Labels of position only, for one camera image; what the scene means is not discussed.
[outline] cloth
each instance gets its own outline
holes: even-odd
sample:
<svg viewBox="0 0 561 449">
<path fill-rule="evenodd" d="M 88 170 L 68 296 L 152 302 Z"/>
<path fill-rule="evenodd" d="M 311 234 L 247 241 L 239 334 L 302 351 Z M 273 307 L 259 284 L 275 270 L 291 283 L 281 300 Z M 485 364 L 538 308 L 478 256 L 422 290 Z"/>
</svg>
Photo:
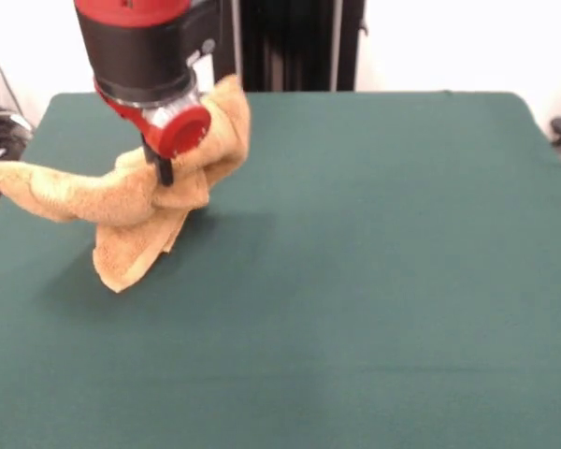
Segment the cloth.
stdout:
<svg viewBox="0 0 561 449">
<path fill-rule="evenodd" d="M 0 162 L 0 191 L 21 208 L 54 222 L 97 224 L 93 264 L 119 293 L 138 282 L 161 253 L 169 253 L 187 214 L 207 206 L 209 191 L 246 160 L 250 108 L 236 76 L 203 99 L 209 133 L 173 161 L 175 183 L 158 183 L 142 148 L 119 156 L 102 177 L 87 177 L 25 162 Z"/>
</svg>

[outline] table surface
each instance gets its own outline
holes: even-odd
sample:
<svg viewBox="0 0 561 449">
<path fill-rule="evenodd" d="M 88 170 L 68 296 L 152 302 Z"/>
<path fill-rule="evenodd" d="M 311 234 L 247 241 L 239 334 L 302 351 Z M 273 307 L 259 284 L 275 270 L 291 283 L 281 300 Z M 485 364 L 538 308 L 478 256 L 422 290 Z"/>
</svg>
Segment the table surface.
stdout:
<svg viewBox="0 0 561 449">
<path fill-rule="evenodd" d="M 511 94 L 252 94 L 252 154 L 111 294 L 0 204 L 0 449 L 561 448 L 561 162 Z M 25 154 L 138 135 L 57 96 Z"/>
</svg>

